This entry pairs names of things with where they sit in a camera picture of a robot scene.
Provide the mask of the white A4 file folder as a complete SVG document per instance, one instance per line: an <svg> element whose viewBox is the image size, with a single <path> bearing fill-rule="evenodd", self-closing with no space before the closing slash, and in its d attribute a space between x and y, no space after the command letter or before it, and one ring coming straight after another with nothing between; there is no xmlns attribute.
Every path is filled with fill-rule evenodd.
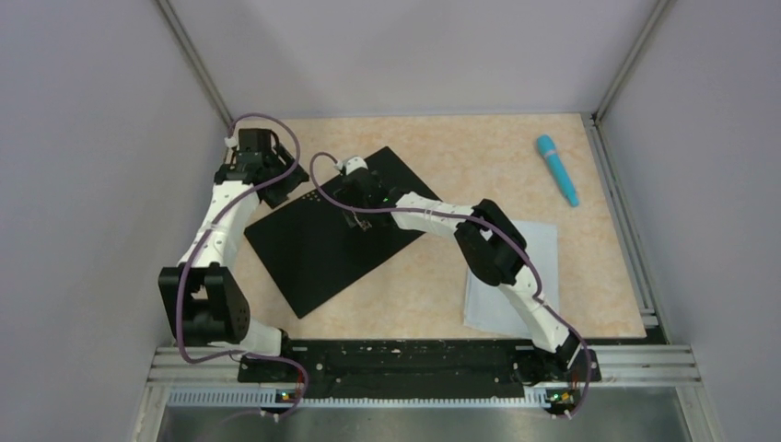
<svg viewBox="0 0 781 442"><path fill-rule="evenodd" d="M245 229L255 254L296 317L309 313L421 238L390 225L364 231L315 190Z"/></svg>

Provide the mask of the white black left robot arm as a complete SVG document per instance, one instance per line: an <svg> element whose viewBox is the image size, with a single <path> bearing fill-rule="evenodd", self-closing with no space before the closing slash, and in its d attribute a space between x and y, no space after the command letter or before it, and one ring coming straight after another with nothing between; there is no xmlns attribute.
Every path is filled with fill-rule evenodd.
<svg viewBox="0 0 781 442"><path fill-rule="evenodd" d="M214 175L209 206L180 261L157 284L177 344L278 357L286 334L253 318L233 269L250 217L275 208L309 175L271 129L244 128L227 138L228 161Z"/></svg>

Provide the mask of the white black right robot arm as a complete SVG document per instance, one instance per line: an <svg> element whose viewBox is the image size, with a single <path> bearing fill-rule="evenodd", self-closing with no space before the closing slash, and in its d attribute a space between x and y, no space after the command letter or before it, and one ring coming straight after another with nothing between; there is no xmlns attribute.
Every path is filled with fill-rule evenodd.
<svg viewBox="0 0 781 442"><path fill-rule="evenodd" d="M352 224L364 229L391 226L454 240L472 274L498 288L518 313L540 357L560 370L571 369L582 342L545 300L526 239L495 202L446 204L387 187L362 157L338 160L334 166L342 179L334 197L346 207Z"/></svg>

